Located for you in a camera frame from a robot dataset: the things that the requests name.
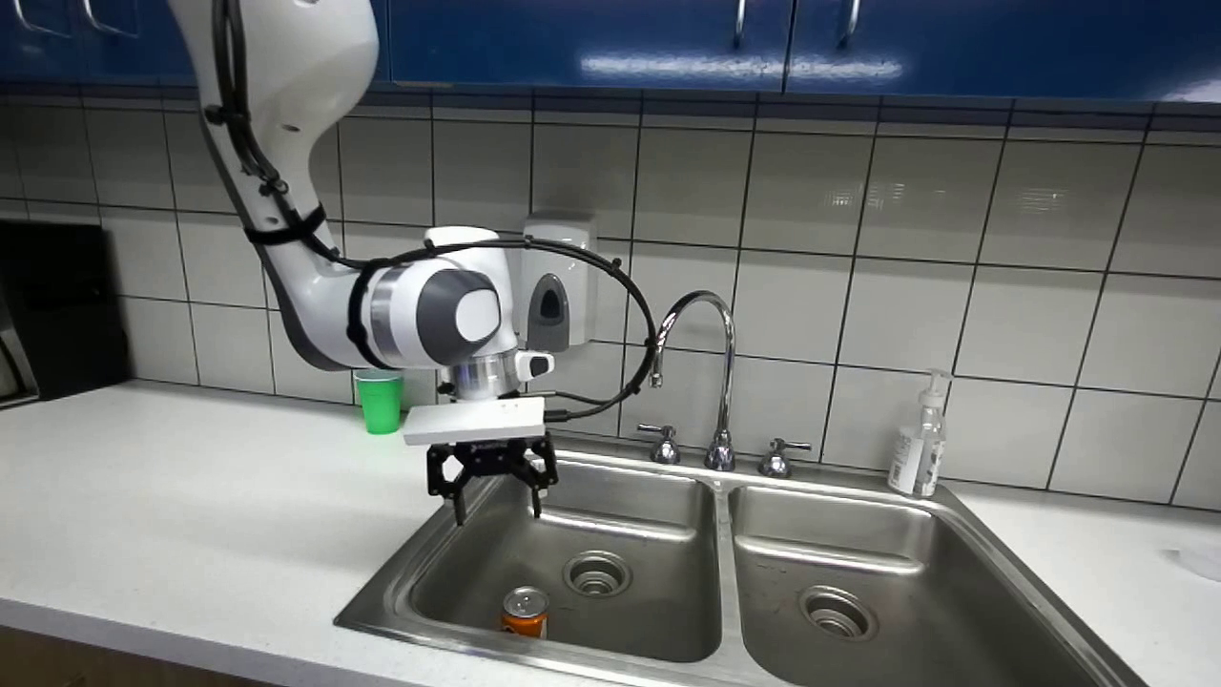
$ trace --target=double sink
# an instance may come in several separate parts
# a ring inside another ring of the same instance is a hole
[[[544,640],[498,634],[523,585]],[[1142,682],[945,490],[584,449],[540,520],[520,482],[442,508],[336,623],[607,682]]]

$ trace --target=soap dispenser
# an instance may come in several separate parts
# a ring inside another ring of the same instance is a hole
[[[945,449],[945,397],[951,397],[951,374],[931,374],[917,429],[900,431],[900,447],[888,461],[888,490],[908,496],[933,496],[941,478],[941,449]]]

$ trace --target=sink rim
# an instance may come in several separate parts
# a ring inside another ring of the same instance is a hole
[[[364,593],[336,616],[336,627],[380,634],[413,644],[451,649],[465,655],[528,665],[544,672],[566,672],[599,682],[783,682],[772,677],[743,640],[741,620],[741,581],[738,581],[738,520],[732,494],[777,494],[804,501],[848,501],[870,508],[898,508],[912,515],[931,515],[951,525],[983,565],[1001,574],[1007,593],[1030,608],[1038,623],[1050,623],[1053,639],[1090,672],[1100,682],[1143,682],[1094,630],[1086,630],[1053,587],[1047,587],[951,490],[938,490],[931,501],[912,501],[886,494],[881,482],[867,482],[858,473],[834,469],[801,469],[790,482],[759,478],[759,473],[710,473],[703,467],[655,467],[636,457],[636,447],[607,449],[599,447],[557,447],[562,469],[601,469],[628,478],[665,478],[665,482],[693,482],[715,494],[715,547],[716,547],[716,587],[721,587],[721,644],[690,665],[607,651],[589,644],[562,640],[528,640],[507,634],[488,634],[459,623],[434,623],[407,602],[404,609],[390,609],[384,598],[413,597],[422,565],[440,559],[462,532],[451,522],[451,508],[440,508],[365,585]],[[469,515],[479,513],[488,496],[488,482],[469,490]]]

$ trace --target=wall tile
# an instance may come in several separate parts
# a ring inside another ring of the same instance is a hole
[[[641,125],[636,94],[589,94],[589,92],[544,92],[533,94],[538,125]]]
[[[870,137],[755,137],[748,248],[849,253]]]
[[[738,253],[721,248],[674,248],[674,243],[636,243],[635,280],[661,318],[690,290],[715,290],[732,305],[732,266]],[[635,310],[628,340],[643,340],[643,318]],[[725,351],[725,328],[716,310],[690,305],[674,323],[671,349]]]
[[[9,130],[28,198],[95,202],[81,107],[9,107]]]
[[[263,305],[263,266],[236,216],[179,215],[191,302]]]
[[[1164,503],[1193,416],[1199,402],[1077,393],[1053,490]]]
[[[231,215],[214,154],[203,141],[198,113],[165,113],[165,134],[179,209]]]
[[[589,345],[571,351],[557,351],[557,370],[531,384],[531,393],[581,393],[581,397],[614,397],[621,384],[621,349]],[[618,436],[618,408],[557,425],[566,436]]]
[[[879,134],[881,137],[1003,137],[1012,111],[994,99],[881,99]]]
[[[1221,513],[1221,403],[1199,425],[1175,503]]]
[[[277,313],[268,313],[268,328],[271,328],[271,378],[275,378],[275,393],[277,397],[309,397],[309,402],[336,402],[336,403],[350,403],[350,374],[348,370],[315,370],[309,365]]]
[[[531,125],[434,122],[434,216],[520,230],[531,215]]]
[[[879,141],[861,257],[972,260],[1001,141]]]
[[[643,130],[636,238],[738,243],[748,182],[748,134]]]
[[[1003,154],[983,262],[1105,266],[1136,144],[1034,144]]]
[[[89,144],[108,205],[174,205],[161,111],[89,111]]]
[[[1040,490],[1063,416],[1067,388],[956,378],[941,478]]]
[[[117,295],[135,299],[187,299],[182,248],[174,215],[108,209]]]
[[[870,137],[879,130],[879,99],[763,94],[755,125],[772,134]]]
[[[1081,383],[1207,397],[1217,351],[1221,284],[1114,276]]]
[[[960,374],[1077,383],[1104,276],[979,266]]]
[[[1221,276],[1221,148],[1143,148],[1114,266]]]
[[[741,253],[738,351],[834,363],[848,260]]]
[[[56,226],[100,226],[100,205],[74,205],[74,202],[28,202],[30,221],[56,221]]]
[[[900,431],[921,416],[926,374],[839,370],[823,461],[888,469]]]
[[[182,302],[123,299],[123,322],[138,378],[193,384],[193,340]]]
[[[970,266],[861,260],[849,284],[844,363],[951,370]]]
[[[271,393],[268,310],[191,305],[203,384]]]
[[[814,461],[823,441],[832,365],[738,359],[732,365],[732,447],[763,457],[772,439],[804,441],[795,457]]]
[[[628,349],[627,370],[636,370],[641,349]],[[707,455],[716,431],[721,354],[666,351],[665,384],[643,384],[621,403],[621,436],[636,436],[641,425],[671,425],[679,447]]]
[[[348,117],[342,216],[350,221],[432,221],[432,122]]]
[[[635,193],[636,130],[533,130],[533,215],[593,216],[599,238],[628,238]]]
[[[643,125],[666,130],[752,130],[752,94],[643,94]]]

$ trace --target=blue cabinet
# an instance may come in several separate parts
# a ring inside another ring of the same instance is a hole
[[[187,85],[187,46],[169,0],[81,0],[81,85]]]
[[[67,85],[75,70],[74,0],[0,5],[0,81]]]
[[[790,0],[398,0],[398,81],[777,92]]]
[[[187,85],[187,51],[165,0],[13,0],[0,8],[0,81]]]
[[[1184,99],[1217,76],[1217,0],[799,0],[786,89]]]

